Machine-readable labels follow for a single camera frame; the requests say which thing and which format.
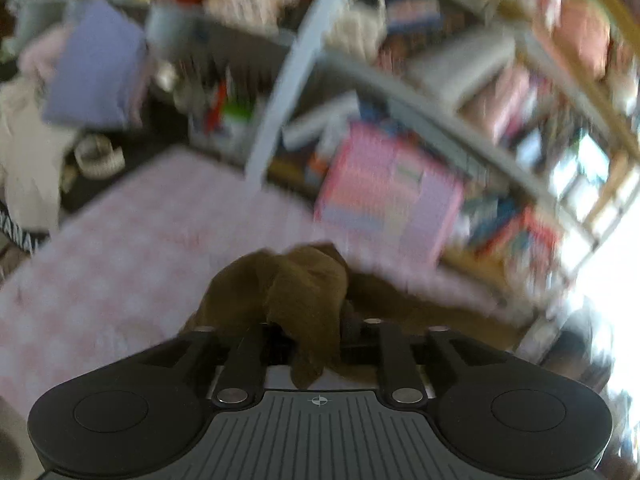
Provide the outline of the brown corduroy pants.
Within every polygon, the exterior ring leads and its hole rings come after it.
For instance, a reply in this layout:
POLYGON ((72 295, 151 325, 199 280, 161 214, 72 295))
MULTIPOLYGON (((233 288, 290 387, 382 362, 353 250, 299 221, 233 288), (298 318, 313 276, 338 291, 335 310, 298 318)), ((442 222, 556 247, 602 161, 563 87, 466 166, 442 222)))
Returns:
POLYGON ((495 315, 445 307, 403 292, 375 274, 352 270, 331 243, 268 249, 236 259, 209 282, 185 332, 210 327, 228 337, 276 324, 297 344, 290 377, 307 389, 325 370, 348 373, 340 347, 366 318, 397 324, 407 335, 444 326, 499 350, 515 347, 526 328, 495 315))

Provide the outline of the pink checkered table mat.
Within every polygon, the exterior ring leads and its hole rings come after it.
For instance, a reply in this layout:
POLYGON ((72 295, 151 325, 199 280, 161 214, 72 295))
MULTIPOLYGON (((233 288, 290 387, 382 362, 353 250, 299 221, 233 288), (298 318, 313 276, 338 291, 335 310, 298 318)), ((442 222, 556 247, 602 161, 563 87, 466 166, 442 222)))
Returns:
POLYGON ((300 198, 253 192, 236 171, 175 148, 88 203, 3 282, 2 400, 25 416, 60 382, 175 335, 235 259, 325 241, 352 268, 450 308, 482 341, 520 340, 486 288, 315 222, 300 198))

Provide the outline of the pink learning tablet toy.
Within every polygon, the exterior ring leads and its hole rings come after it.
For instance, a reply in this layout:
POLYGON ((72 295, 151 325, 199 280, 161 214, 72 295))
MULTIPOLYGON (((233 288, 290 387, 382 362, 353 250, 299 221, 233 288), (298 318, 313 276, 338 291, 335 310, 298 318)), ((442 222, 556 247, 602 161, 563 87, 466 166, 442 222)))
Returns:
POLYGON ((462 182, 435 159, 354 122, 321 185, 314 218, 432 266, 462 202, 462 182))

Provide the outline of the white jar green lid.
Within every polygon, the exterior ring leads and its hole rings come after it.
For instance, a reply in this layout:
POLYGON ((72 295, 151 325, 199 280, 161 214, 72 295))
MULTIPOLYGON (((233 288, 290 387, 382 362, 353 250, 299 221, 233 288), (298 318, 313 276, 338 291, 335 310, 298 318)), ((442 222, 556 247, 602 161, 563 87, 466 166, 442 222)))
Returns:
POLYGON ((225 102, 217 130, 219 146, 225 151, 237 150, 252 130, 254 117, 261 112, 259 100, 225 102))

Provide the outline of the cream jacket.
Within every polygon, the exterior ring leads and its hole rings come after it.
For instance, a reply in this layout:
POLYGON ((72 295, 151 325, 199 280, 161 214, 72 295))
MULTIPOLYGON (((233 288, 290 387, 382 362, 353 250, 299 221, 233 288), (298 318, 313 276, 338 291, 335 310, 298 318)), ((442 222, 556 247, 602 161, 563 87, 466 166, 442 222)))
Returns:
POLYGON ((79 131, 41 118, 38 80, 1 85, 1 229, 23 252, 35 252, 58 229, 60 183, 79 131))

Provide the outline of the folded lavender cloth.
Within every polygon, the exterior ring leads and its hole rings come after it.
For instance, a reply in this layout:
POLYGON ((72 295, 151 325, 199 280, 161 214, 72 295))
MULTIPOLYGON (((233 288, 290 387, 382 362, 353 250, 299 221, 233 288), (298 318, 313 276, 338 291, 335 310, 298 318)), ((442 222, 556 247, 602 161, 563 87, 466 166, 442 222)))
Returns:
POLYGON ((42 118, 103 130, 139 125, 150 62, 139 24, 103 0, 87 3, 48 84, 42 118))

